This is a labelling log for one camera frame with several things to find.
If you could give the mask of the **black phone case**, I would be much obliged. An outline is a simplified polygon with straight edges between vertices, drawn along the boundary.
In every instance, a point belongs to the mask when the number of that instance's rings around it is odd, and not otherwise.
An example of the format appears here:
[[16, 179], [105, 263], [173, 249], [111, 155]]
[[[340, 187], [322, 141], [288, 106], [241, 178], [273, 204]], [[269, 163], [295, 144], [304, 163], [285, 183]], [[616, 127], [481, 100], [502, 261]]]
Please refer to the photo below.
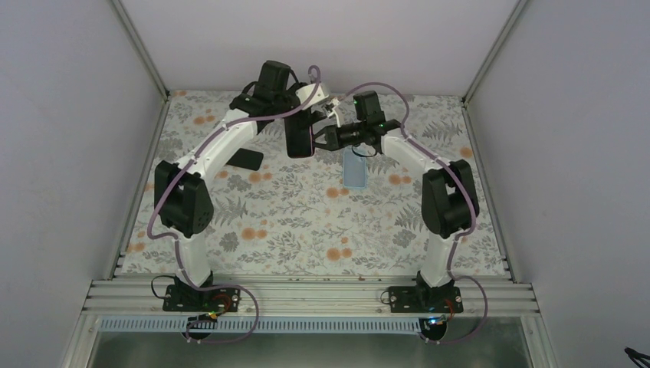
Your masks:
[[300, 114], [284, 119], [286, 151], [291, 159], [307, 158], [304, 154], [304, 133], [310, 125], [306, 125], [306, 122], [307, 119]]

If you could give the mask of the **light blue phone case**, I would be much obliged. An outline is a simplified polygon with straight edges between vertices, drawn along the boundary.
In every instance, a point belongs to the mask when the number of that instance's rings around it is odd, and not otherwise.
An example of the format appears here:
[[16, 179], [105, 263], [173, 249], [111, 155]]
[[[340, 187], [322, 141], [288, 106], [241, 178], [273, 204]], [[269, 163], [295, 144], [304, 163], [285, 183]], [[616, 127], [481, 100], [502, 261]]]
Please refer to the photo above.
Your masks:
[[366, 158], [356, 154], [349, 147], [343, 152], [343, 187], [346, 189], [367, 187]]

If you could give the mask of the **black phone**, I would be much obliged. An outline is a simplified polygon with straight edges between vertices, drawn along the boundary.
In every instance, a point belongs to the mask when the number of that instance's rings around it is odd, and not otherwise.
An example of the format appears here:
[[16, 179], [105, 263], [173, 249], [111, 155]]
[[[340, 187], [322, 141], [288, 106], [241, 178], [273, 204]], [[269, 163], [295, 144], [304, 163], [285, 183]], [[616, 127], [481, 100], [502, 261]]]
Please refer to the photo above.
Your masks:
[[304, 142], [305, 142], [304, 154], [306, 157], [311, 157], [314, 154], [313, 130], [311, 126], [305, 130]]
[[227, 166], [258, 171], [264, 160], [264, 154], [249, 149], [238, 149], [227, 161]]

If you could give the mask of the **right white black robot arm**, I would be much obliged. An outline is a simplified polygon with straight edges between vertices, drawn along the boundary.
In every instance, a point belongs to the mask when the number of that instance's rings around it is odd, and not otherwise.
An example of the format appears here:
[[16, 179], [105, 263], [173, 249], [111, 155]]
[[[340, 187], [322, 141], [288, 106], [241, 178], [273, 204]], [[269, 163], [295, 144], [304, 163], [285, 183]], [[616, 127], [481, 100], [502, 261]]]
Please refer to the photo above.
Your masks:
[[315, 147], [336, 151], [365, 144], [422, 176], [422, 221], [429, 231], [425, 263], [410, 293], [417, 306], [433, 312], [453, 301], [457, 276], [452, 261], [460, 240], [470, 235], [480, 213], [471, 165], [435, 155], [405, 130], [405, 121], [389, 120], [374, 91], [353, 96], [356, 122], [329, 125], [314, 136]]

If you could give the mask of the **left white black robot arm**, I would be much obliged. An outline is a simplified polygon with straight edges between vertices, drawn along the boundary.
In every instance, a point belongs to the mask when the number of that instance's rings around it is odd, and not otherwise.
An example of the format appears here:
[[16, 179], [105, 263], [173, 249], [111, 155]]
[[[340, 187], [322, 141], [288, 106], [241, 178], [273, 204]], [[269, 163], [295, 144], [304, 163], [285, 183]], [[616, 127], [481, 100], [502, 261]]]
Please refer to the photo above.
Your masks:
[[155, 220], [167, 227], [162, 237], [174, 241], [177, 278], [185, 287], [182, 299], [196, 311], [213, 300], [208, 285], [212, 276], [205, 256], [203, 232], [214, 215], [208, 184], [215, 174], [269, 123], [284, 121], [286, 151], [290, 158], [314, 154], [313, 124], [323, 114], [312, 109], [328, 98], [318, 66], [308, 69], [310, 83], [289, 85], [294, 72], [278, 61], [266, 61], [258, 79], [230, 103], [218, 126], [188, 154], [174, 163], [162, 161], [155, 169], [155, 208], [147, 227], [151, 239]]

